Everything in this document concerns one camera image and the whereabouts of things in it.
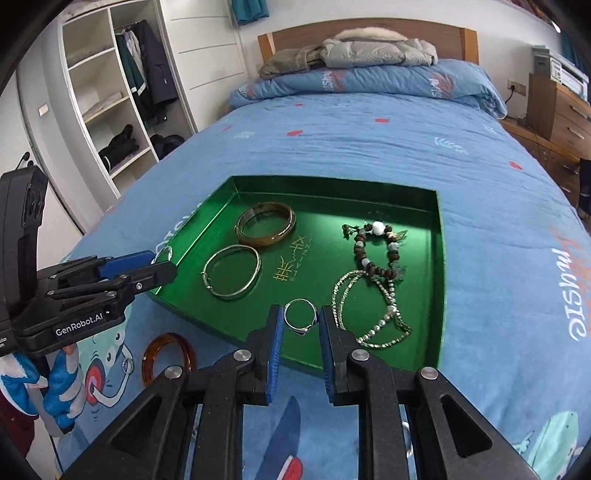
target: wooden headboard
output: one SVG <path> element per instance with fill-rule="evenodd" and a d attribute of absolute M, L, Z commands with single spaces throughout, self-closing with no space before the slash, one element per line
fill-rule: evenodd
<path fill-rule="evenodd" d="M 383 27 L 408 38 L 419 38 L 435 45 L 441 59 L 467 60 L 478 64 L 478 37 L 467 28 L 404 18 L 347 18 L 286 28 L 258 37 L 263 61 L 285 48 L 301 48 L 322 43 L 343 30 Z"/>

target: blue and white glove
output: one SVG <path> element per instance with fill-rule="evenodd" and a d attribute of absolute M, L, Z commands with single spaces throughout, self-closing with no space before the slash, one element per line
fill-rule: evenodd
<path fill-rule="evenodd" d="M 29 399 L 26 384 L 48 387 L 43 408 L 55 418 L 60 428 L 70 426 L 82 413 L 86 403 L 77 345 L 60 350 L 49 379 L 41 377 L 31 360 L 22 352 L 0 358 L 0 391 L 17 410 L 34 416 L 37 415 L 37 409 Z"/>

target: white bead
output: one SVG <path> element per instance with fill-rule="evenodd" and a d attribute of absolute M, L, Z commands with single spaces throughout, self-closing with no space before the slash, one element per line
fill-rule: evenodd
<path fill-rule="evenodd" d="M 371 232 L 374 235 L 377 235 L 377 236 L 383 235 L 384 230 L 386 230 L 386 226 L 382 222 L 374 222 L 371 225 Z"/>

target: brown bangle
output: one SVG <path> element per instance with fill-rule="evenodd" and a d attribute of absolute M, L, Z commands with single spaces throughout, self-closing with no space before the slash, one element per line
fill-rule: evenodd
<path fill-rule="evenodd" d="M 280 212 L 282 213 L 285 218 L 285 225 L 281 227 L 278 232 L 272 233 L 271 235 L 267 236 L 246 236 L 242 233 L 244 230 L 245 225 L 257 215 L 267 212 Z M 279 202 L 264 202 L 258 203 L 254 207 L 248 209 L 238 219 L 236 226 L 234 227 L 234 231 L 236 232 L 236 236 L 238 237 L 238 242 L 242 245 L 248 245 L 249 247 L 266 247 L 268 245 L 272 245 L 277 243 L 283 237 L 285 237 L 288 233 L 290 233 L 296 225 L 296 213 L 293 211 L 293 208 L 290 206 L 285 205 L 285 203 Z"/>
<path fill-rule="evenodd" d="M 144 385 L 148 386 L 153 382 L 154 360 L 156 360 L 159 351 L 169 343 L 177 343 L 183 351 L 185 370 L 192 372 L 197 369 L 195 350 L 193 350 L 187 339 L 177 333 L 163 333 L 152 340 L 144 353 L 144 358 L 142 359 L 142 380 L 144 380 Z"/>

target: maroon sleeve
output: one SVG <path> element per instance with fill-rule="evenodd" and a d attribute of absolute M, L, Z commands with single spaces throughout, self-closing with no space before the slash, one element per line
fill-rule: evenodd
<path fill-rule="evenodd" d="M 34 422 L 39 415 L 30 416 L 18 411 L 0 392 L 0 420 L 23 456 L 27 456 L 35 438 Z"/>

